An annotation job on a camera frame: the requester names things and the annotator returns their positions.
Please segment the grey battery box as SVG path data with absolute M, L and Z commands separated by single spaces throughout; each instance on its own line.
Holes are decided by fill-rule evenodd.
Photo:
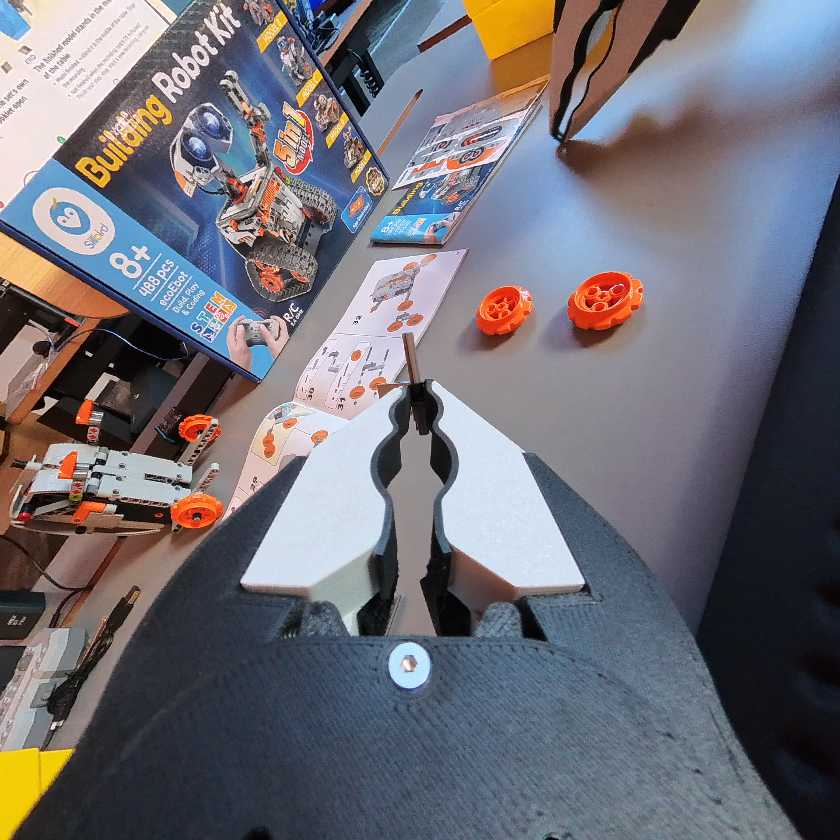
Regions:
M 77 667 L 88 646 L 84 628 L 65 627 L 38 632 L 18 661 L 1 699 L 1 721 L 11 721 L 31 708 L 42 683 L 55 685 Z

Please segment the curled white poster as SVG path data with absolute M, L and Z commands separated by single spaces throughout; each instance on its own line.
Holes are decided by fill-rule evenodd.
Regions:
M 186 8 L 177 1 L 1 2 L 1 206 Z

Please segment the wooden office desk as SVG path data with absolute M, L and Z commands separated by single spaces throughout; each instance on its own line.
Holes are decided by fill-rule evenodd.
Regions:
M 5 234 L 1 234 L 1 278 L 75 317 L 105 320 L 129 312 Z

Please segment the small yellow bin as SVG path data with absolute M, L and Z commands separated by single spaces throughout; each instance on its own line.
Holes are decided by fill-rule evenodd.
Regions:
M 554 1 L 464 1 L 489 60 L 553 32 Z

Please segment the white folded leaflet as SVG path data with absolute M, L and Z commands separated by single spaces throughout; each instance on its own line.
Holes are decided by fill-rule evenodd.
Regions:
M 543 76 L 456 112 L 436 117 L 393 189 L 498 161 L 539 109 Z

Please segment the instruction booklet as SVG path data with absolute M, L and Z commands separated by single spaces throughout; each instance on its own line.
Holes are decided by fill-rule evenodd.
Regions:
M 405 365 L 402 335 L 418 342 L 466 248 L 377 261 L 337 326 L 300 375 L 293 399 L 257 428 L 224 517 L 378 398 Z

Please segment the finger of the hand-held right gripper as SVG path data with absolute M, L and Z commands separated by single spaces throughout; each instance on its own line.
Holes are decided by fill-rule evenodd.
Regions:
M 609 50 L 617 1 L 556 1 L 549 84 L 550 131 L 567 140 L 574 111 Z
M 623 1 L 612 13 L 595 58 L 587 60 L 584 91 L 568 124 L 573 138 L 631 74 L 631 65 L 664 12 L 667 1 Z

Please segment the grey desk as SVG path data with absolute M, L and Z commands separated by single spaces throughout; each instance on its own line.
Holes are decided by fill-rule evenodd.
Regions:
M 448 243 L 468 255 L 418 348 L 425 376 L 598 510 L 691 629 L 838 174 L 838 2 L 701 2 L 567 146 L 542 109 Z M 568 316 L 626 272 L 641 307 Z M 476 325 L 504 286 L 507 334 Z

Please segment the black foam mat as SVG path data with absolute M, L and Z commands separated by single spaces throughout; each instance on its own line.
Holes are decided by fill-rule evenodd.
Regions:
M 698 643 L 806 838 L 839 837 L 839 187 L 794 315 Z

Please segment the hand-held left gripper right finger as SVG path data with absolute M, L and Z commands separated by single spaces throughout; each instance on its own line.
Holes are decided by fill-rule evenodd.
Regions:
M 427 382 L 434 502 L 427 606 L 434 624 L 469 624 L 494 602 L 578 592 L 585 579 L 530 455 L 441 384 Z

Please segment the orange toy wheel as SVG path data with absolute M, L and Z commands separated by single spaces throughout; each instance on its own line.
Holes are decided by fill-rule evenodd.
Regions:
M 640 280 L 606 271 L 581 283 L 569 298 L 568 316 L 580 329 L 606 330 L 629 320 L 644 299 Z
M 507 334 L 518 329 L 532 311 L 532 296 L 519 286 L 499 287 L 489 292 L 476 312 L 476 325 L 488 335 Z

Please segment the partly built toy robot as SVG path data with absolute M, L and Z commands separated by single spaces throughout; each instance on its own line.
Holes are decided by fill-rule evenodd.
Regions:
M 99 444 L 53 444 L 45 456 L 16 462 L 23 473 L 10 507 L 12 525 L 50 533 L 137 536 L 170 524 L 173 532 L 201 529 L 223 514 L 207 493 L 218 474 L 211 464 L 197 479 L 193 465 L 220 433 L 212 416 L 193 415 L 179 427 L 188 441 L 177 460 Z

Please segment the blue cover booklet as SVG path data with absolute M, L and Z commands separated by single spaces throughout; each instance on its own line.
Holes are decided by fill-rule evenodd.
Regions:
M 414 184 L 383 217 L 371 242 L 376 245 L 443 245 L 486 188 L 501 159 L 459 173 Z

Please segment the yellow plastic parts bin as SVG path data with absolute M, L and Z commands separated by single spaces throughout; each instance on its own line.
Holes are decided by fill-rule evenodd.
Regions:
M 69 757 L 67 750 L 1 752 L 1 838 L 11 838 Z

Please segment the blue robot kit box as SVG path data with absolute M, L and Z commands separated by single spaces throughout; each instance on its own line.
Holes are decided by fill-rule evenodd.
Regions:
M 284 3 L 194 2 L 2 225 L 258 382 L 388 186 Z

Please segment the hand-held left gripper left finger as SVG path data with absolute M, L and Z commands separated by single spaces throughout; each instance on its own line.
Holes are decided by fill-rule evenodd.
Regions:
M 318 444 L 270 524 L 240 583 L 248 591 L 334 604 L 345 624 L 381 588 L 375 548 L 386 536 L 386 492 L 376 449 L 397 429 L 409 396 L 396 387 Z

